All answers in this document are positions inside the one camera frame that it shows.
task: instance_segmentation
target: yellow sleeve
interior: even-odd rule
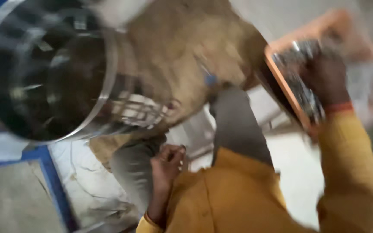
[[[145,214],[139,221],[136,233],[163,233],[163,230],[153,223],[147,214]]]
[[[373,152],[360,120],[353,112],[336,113],[321,127],[319,144],[321,232],[373,232]]]

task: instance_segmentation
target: tan fabric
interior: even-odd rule
[[[246,82],[245,89],[259,84],[253,73],[264,62],[267,43],[253,25],[234,13],[228,0],[156,0],[129,23],[127,36],[137,65],[119,67],[129,67],[125,73],[141,76],[153,99],[174,98],[181,103],[157,129],[136,137],[165,132],[201,110],[207,95],[216,91],[205,85],[194,55],[220,80],[236,85]],[[92,139],[90,148],[107,164],[111,151],[126,139],[125,135],[103,136]]]
[[[321,232],[373,232],[373,154],[360,121],[352,112],[335,114],[319,142]],[[176,180],[165,232],[313,232],[289,216],[278,184],[272,167],[222,148],[214,167]],[[162,231],[143,220],[136,232]]]

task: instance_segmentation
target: metal container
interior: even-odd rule
[[[152,108],[148,124],[127,124],[127,118],[119,117],[138,82],[117,74],[115,39],[115,32],[102,27],[78,0],[4,3],[0,7],[0,129],[50,143],[156,124],[163,118],[159,104]]]

